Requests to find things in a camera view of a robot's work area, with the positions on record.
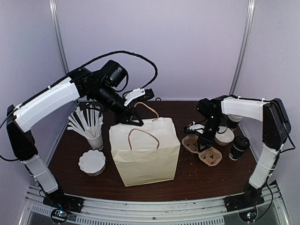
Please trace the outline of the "brown pulp cup carrier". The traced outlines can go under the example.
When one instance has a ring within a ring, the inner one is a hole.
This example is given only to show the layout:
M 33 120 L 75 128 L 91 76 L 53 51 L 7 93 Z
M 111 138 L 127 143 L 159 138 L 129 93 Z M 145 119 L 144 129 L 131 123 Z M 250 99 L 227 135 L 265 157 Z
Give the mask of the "brown pulp cup carrier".
M 197 144 L 198 136 L 187 135 L 181 140 L 181 143 L 185 150 L 190 153 L 197 154 L 199 159 L 209 167 L 217 166 L 222 160 L 223 156 L 220 151 L 210 147 L 204 151 L 199 151 Z

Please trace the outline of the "single black paper cup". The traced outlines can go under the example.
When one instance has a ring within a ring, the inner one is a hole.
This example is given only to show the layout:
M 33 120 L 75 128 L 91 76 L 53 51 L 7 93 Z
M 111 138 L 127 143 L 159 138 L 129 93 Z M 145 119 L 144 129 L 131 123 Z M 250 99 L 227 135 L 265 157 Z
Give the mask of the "single black paper cup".
M 233 144 L 229 151 L 229 158 L 233 161 L 237 161 L 245 153 L 247 149 L 241 149 L 237 145 Z

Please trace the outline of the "black plastic cup lid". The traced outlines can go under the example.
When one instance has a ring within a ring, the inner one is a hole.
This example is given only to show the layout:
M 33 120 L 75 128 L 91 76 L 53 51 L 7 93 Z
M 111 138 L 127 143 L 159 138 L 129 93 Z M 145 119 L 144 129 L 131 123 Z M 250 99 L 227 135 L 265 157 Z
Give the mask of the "black plastic cup lid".
M 247 137 L 243 135 L 239 135 L 235 137 L 233 141 L 233 145 L 235 146 L 236 149 L 240 151 L 245 151 L 250 147 L 250 141 Z

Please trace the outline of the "cream paper bag with handles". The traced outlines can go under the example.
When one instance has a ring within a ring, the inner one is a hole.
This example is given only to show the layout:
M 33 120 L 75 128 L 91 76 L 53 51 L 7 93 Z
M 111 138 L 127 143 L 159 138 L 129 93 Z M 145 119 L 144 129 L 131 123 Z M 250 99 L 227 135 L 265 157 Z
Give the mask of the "cream paper bag with handles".
M 173 180 L 180 142 L 173 120 L 157 115 L 141 127 L 117 124 L 109 129 L 111 155 L 124 186 Z

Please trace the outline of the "stack of paper cups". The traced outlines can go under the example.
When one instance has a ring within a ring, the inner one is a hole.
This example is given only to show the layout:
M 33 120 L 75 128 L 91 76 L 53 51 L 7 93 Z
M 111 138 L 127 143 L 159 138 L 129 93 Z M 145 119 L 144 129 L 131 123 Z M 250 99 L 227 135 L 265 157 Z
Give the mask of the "stack of paper cups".
M 242 116 L 229 114 L 226 121 L 226 127 L 234 132 L 242 119 Z

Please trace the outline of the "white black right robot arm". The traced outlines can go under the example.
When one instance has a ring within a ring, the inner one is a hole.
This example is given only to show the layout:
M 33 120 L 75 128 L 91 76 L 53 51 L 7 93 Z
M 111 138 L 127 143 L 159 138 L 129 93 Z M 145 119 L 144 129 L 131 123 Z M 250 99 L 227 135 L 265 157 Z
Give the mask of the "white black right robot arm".
M 240 203 L 250 207 L 258 200 L 261 189 L 267 184 L 272 171 L 276 169 L 283 146 L 290 138 L 291 123 L 282 100 L 223 95 L 212 99 L 200 99 L 196 109 L 207 120 L 203 130 L 196 131 L 200 152 L 212 146 L 224 117 L 241 117 L 261 124 L 261 154 L 240 197 Z

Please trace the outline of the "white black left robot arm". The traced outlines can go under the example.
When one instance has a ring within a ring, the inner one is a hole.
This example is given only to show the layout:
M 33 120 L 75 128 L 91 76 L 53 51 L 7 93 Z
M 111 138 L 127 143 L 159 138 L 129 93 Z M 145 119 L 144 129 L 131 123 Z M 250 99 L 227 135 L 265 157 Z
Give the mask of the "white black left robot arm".
M 6 128 L 14 155 L 44 190 L 46 198 L 57 208 L 65 207 L 68 199 L 40 157 L 31 129 L 59 108 L 82 97 L 93 99 L 108 108 L 115 114 L 117 123 L 142 126 L 141 119 L 132 122 L 130 118 L 138 115 L 132 107 L 132 101 L 143 96 L 145 89 L 134 89 L 125 97 L 121 97 L 115 90 L 127 77 L 126 69 L 113 60 L 93 72 L 81 67 L 22 104 L 11 105 L 7 109 Z

